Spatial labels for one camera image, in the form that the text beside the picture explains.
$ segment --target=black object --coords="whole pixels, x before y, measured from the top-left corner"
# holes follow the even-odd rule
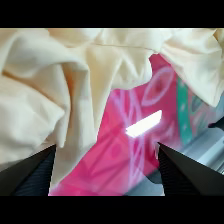
[[[0,196],[47,196],[56,146],[0,172]]]
[[[224,176],[159,143],[164,193],[168,195],[224,195]]]

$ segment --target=cream fabric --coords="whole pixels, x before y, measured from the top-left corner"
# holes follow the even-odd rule
[[[214,29],[0,29],[1,168],[57,144],[58,183],[96,142],[110,91],[148,82],[155,53],[216,106],[223,36]]]

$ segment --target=beige cloth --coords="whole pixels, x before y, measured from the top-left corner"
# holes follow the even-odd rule
[[[110,91],[148,82],[155,53],[216,106],[223,38],[221,29],[0,29],[0,164],[57,144],[58,183],[96,142]]]

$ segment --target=pink surface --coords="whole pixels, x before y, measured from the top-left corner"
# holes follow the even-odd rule
[[[149,83],[111,92],[97,143],[50,195],[122,195],[158,166],[156,142],[175,149],[182,146],[176,105],[178,77],[160,55],[150,61],[153,76]],[[162,110],[162,119],[157,126],[137,138],[125,134],[126,127],[158,110]]]

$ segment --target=yellowish white fabric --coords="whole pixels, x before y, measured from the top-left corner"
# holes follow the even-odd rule
[[[0,29],[0,168],[56,144],[52,185],[97,140],[108,95],[160,53],[202,100],[223,92],[221,29]]]

